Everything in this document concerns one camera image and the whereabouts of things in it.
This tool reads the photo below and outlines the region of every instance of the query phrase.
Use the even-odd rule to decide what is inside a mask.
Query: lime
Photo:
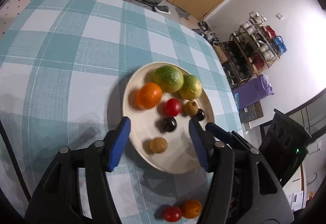
[[[184,85],[179,90],[179,94],[183,99],[194,100],[203,92],[202,83],[200,80],[191,74],[184,75]]]
[[[184,83],[182,72],[175,66],[164,65],[153,73],[153,81],[166,93],[178,91]]]

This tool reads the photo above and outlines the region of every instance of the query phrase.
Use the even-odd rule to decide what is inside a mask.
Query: checkered tablecloth
[[[222,66],[190,29],[121,0],[33,0],[19,14],[0,41],[0,119],[30,193],[62,146],[84,148],[116,128],[128,79],[153,61],[199,77],[216,124],[241,133]],[[161,205],[204,202],[209,177],[158,171],[128,143],[108,182],[123,223],[156,223]],[[82,170],[79,183],[90,216]]]

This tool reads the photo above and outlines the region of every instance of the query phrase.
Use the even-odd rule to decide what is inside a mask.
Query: light switch
[[[276,17],[279,19],[279,20],[282,20],[284,18],[284,15],[282,13],[278,13],[276,15]]]

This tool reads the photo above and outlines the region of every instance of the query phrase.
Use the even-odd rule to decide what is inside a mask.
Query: tangerine
[[[140,109],[151,109],[156,106],[162,97],[162,89],[155,83],[147,83],[136,94],[136,105]]]
[[[182,216],[186,219],[193,219],[199,216],[202,209],[202,205],[197,200],[188,200],[181,206]]]

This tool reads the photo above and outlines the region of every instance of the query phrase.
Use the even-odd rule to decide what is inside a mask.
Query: tomato
[[[181,103],[175,98],[171,98],[165,104],[165,114],[167,116],[175,117],[181,112]]]
[[[163,219],[167,222],[176,222],[182,217],[182,211],[178,207],[168,207],[163,211]]]

